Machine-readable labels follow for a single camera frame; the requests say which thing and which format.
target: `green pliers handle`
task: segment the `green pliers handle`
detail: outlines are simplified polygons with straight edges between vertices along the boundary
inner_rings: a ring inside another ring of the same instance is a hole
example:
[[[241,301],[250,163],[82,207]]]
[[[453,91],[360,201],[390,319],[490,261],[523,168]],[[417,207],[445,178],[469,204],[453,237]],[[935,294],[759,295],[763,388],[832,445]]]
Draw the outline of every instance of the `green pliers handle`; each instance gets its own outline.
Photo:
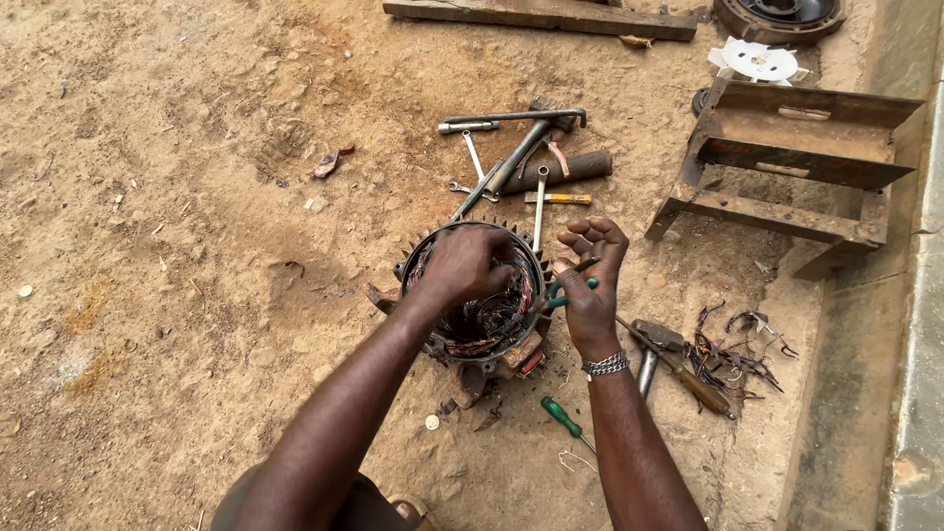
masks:
[[[590,286],[590,289],[597,289],[599,286],[599,281],[596,278],[587,279],[587,285]],[[557,293],[561,291],[561,283],[554,281],[554,284],[550,286],[550,300],[548,301],[548,308],[560,308],[567,304],[567,296],[558,297]]]

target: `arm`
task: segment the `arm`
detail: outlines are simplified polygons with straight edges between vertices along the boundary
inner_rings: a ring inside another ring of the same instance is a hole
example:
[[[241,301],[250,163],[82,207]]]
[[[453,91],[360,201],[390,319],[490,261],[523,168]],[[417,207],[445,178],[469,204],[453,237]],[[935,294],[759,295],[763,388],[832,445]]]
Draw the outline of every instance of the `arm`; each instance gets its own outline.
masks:
[[[514,269],[491,259],[511,245],[486,227],[437,239],[423,279],[298,411],[246,495],[237,529],[329,528],[433,324],[508,281]]]
[[[567,327],[581,357],[599,362],[620,351],[616,337],[616,282],[629,240],[613,221],[594,217],[571,221],[558,239],[585,260],[600,262],[583,275],[566,258],[553,260],[564,287]],[[584,279],[597,277],[591,290]],[[707,530],[704,519],[628,370],[594,376],[590,407],[597,437],[600,479],[616,531]]]

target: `rusty metal stand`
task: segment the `rusty metal stand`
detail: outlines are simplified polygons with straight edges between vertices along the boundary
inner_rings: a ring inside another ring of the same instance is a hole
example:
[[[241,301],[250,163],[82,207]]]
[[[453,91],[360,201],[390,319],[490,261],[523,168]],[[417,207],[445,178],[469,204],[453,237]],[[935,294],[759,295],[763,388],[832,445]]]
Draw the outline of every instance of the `rusty metal stand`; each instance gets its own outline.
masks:
[[[717,79],[688,140],[681,179],[649,223],[659,241],[681,212],[833,245],[794,277],[819,281],[885,244],[891,183],[917,168],[894,164],[892,133],[923,101]],[[848,219],[699,188],[706,164],[840,184],[864,191]]]

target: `yellow chisel handle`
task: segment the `yellow chisel handle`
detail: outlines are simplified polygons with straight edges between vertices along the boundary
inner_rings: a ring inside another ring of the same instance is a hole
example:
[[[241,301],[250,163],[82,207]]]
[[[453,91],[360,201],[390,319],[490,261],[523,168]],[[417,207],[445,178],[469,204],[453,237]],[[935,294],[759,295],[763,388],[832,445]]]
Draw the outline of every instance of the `yellow chisel handle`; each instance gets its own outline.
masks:
[[[525,194],[526,203],[537,202],[537,192],[528,192]],[[589,194],[544,194],[546,203],[564,203],[568,205],[589,205]]]

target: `hand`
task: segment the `hand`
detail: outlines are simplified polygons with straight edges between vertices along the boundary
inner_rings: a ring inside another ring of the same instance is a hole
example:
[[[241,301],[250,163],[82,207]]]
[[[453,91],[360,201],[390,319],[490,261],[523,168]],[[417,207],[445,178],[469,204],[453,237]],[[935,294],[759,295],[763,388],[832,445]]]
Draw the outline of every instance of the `hand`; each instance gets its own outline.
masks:
[[[630,241],[613,220],[605,217],[570,221],[567,231],[560,232],[557,239],[572,248],[581,262],[591,256],[600,258],[582,274],[571,269],[574,264],[562,257],[552,259],[551,268],[567,295],[570,340],[583,359],[602,361],[620,350],[615,322],[616,281]],[[591,277],[599,280],[595,290],[586,284]]]
[[[514,258],[514,245],[507,233],[485,225],[465,225],[439,231],[436,248],[426,264],[423,278],[413,288],[443,310],[463,302],[495,295],[512,278],[514,267],[492,267],[497,260]]]

